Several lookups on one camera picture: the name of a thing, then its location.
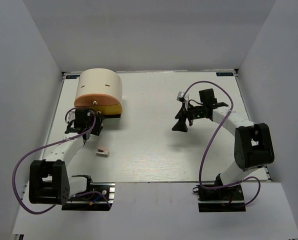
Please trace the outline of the grey-green bottom drawer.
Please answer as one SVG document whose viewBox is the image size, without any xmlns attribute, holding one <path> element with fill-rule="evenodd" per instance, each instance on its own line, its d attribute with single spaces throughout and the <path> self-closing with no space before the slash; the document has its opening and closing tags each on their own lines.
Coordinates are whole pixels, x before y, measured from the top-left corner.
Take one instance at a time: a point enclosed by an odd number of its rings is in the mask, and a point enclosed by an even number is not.
<svg viewBox="0 0 298 240">
<path fill-rule="evenodd" d="M 103 119 L 104 126 L 117 126 L 120 124 L 121 115 L 105 115 Z"/>
</svg>

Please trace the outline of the pink white mini stapler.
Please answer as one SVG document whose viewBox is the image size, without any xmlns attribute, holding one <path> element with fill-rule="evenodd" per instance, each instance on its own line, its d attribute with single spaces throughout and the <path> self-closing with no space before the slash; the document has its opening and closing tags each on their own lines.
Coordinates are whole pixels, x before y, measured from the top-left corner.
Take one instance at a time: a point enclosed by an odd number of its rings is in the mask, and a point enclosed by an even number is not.
<svg viewBox="0 0 298 240">
<path fill-rule="evenodd" d="M 98 147 L 95 154 L 107 158 L 110 155 L 110 151 L 107 148 Z"/>
</svg>

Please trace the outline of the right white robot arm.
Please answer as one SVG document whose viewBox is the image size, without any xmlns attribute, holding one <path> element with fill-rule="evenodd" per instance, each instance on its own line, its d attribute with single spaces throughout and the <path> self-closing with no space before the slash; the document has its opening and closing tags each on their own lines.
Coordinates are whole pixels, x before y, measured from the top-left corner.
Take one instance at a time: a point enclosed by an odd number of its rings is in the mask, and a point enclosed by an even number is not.
<svg viewBox="0 0 298 240">
<path fill-rule="evenodd" d="M 200 103 L 193 106 L 183 92 L 178 93 L 177 100 L 182 106 L 175 116 L 177 123 L 172 130 L 187 132 L 194 120 L 209 119 L 234 136 L 234 161 L 216 177 L 213 186 L 201 186 L 205 190 L 214 190 L 218 198 L 225 200 L 232 195 L 233 186 L 250 179 L 252 172 L 274 161 L 270 129 L 265 123 L 244 119 L 228 104 L 218 102 L 212 88 L 201 90 L 199 96 Z"/>
</svg>

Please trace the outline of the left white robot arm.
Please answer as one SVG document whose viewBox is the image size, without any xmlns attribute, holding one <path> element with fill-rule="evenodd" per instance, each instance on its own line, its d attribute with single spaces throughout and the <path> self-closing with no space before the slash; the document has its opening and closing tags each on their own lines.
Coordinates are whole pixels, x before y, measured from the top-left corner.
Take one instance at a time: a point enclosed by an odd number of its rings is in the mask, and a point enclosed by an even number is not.
<svg viewBox="0 0 298 240">
<path fill-rule="evenodd" d="M 29 170 L 28 198 L 32 204 L 65 205 L 72 197 L 88 200 L 95 187 L 89 175 L 68 175 L 67 167 L 92 136 L 99 136 L 105 117 L 98 110 L 76 108 L 67 121 L 63 140 L 42 160 L 34 160 Z"/>
</svg>

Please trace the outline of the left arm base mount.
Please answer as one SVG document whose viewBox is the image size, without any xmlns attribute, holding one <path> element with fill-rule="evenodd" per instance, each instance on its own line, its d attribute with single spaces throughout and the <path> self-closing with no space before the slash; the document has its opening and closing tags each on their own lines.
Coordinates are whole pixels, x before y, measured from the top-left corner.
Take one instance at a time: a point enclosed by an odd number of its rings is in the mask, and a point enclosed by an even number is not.
<svg viewBox="0 0 298 240">
<path fill-rule="evenodd" d="M 115 198 L 115 183 L 95 183 L 92 182 L 88 189 L 83 192 L 84 195 L 71 197 L 65 205 L 61 207 L 62 211 L 76 212 L 108 212 Z"/>
</svg>

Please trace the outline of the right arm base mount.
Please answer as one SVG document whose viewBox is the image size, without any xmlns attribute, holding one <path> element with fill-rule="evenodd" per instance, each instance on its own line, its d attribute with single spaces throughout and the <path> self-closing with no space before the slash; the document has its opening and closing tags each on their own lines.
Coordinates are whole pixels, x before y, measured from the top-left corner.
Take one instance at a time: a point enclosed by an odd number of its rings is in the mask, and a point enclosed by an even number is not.
<svg viewBox="0 0 298 240">
<path fill-rule="evenodd" d="M 200 213 L 245 212 L 245 199 L 241 185 L 221 189 L 204 189 L 196 185 L 192 192 L 197 194 Z"/>
</svg>

